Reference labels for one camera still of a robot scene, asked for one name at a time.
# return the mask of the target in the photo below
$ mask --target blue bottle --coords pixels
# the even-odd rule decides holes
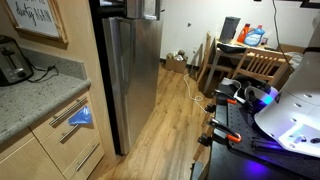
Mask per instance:
[[[258,46],[263,34],[265,33],[265,31],[261,28],[262,25],[259,25],[257,28],[249,31],[243,43],[248,46]]]

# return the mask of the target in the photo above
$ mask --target bottle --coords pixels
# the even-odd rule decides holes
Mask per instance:
[[[238,42],[243,43],[244,38],[246,37],[246,35],[247,35],[248,31],[249,31],[249,27],[250,27],[250,24],[246,24],[246,25],[243,27],[241,33],[240,33],[239,36],[238,36],[238,39],[237,39]]]
[[[264,33],[265,31],[262,30],[262,25],[259,25],[257,28],[248,32],[243,43],[249,46],[258,46]]]

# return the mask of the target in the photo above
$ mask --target stainless steel refrigerator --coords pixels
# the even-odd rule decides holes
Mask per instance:
[[[154,109],[162,34],[160,0],[126,3],[126,17],[102,18],[115,111],[110,121],[116,121],[121,154],[130,151]]]

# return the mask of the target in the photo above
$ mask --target wooden floor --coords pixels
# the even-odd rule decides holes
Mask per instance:
[[[202,133],[204,111],[189,98],[184,75],[160,67],[156,106],[125,157],[110,170],[102,159],[90,179],[189,179],[193,155]],[[202,96],[205,107],[211,99],[198,90],[194,79],[187,76],[191,96]],[[206,148],[203,162],[207,161]]]

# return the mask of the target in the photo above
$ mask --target whiteboard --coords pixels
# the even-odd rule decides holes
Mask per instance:
[[[16,28],[59,38],[48,0],[6,0]]]

